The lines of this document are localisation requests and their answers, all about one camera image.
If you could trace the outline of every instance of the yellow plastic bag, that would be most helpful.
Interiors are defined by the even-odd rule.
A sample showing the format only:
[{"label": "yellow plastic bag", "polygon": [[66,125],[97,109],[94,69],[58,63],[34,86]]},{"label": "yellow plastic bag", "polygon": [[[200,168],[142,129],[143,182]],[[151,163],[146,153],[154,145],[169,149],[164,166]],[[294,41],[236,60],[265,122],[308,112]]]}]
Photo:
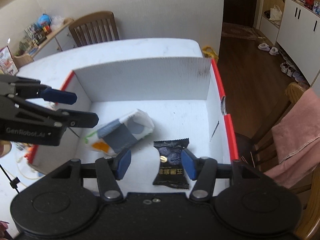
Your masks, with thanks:
[{"label": "yellow plastic bag", "polygon": [[219,57],[218,57],[217,53],[213,50],[213,48],[211,48],[210,46],[203,47],[202,53],[203,53],[204,57],[214,58],[216,63],[218,63]]}]

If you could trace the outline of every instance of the pink towel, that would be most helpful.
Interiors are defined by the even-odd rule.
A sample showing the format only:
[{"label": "pink towel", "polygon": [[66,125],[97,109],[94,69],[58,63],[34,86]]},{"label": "pink towel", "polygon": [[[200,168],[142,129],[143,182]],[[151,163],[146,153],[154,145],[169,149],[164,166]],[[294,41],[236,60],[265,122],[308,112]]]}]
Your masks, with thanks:
[{"label": "pink towel", "polygon": [[320,163],[320,99],[312,89],[272,128],[279,165],[265,174],[290,188]]}]

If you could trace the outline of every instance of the metal bolt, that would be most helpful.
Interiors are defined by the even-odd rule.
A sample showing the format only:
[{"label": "metal bolt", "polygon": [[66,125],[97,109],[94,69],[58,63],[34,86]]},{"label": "metal bolt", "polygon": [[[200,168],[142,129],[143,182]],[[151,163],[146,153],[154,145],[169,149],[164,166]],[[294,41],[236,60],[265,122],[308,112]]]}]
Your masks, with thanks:
[{"label": "metal bolt", "polygon": [[146,204],[146,205],[151,205],[152,204],[152,201],[150,199],[145,199],[143,201],[143,204]]},{"label": "metal bolt", "polygon": [[195,198],[205,198],[207,197],[208,193],[205,190],[198,189],[192,192]]},{"label": "metal bolt", "polygon": [[60,122],[54,122],[54,123],[53,123],[53,126],[54,126],[54,127],[61,127],[61,126],[62,126],[62,123],[60,123]]},{"label": "metal bolt", "polygon": [[120,197],[120,192],[117,190],[108,190],[104,193],[104,196],[108,199],[114,199]]},{"label": "metal bolt", "polygon": [[159,202],[161,202],[161,199],[160,198],[154,198],[154,199],[152,199],[152,202],[159,203]]}]

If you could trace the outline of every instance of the wooden floor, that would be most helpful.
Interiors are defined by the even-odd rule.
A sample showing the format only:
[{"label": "wooden floor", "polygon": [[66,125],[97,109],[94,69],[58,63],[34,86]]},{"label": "wooden floor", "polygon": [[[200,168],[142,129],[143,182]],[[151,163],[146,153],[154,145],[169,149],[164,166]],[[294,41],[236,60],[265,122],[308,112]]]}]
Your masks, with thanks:
[{"label": "wooden floor", "polygon": [[251,138],[294,80],[280,71],[281,56],[257,47],[259,41],[222,37],[218,69],[235,132]]}]

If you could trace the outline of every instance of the rug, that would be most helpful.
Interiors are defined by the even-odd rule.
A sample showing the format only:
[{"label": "rug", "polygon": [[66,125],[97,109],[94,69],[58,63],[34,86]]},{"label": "rug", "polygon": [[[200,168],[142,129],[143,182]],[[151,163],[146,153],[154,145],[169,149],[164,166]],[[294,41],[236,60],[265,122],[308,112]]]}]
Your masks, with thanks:
[{"label": "rug", "polygon": [[253,41],[257,38],[252,28],[233,23],[222,23],[221,36]]}]

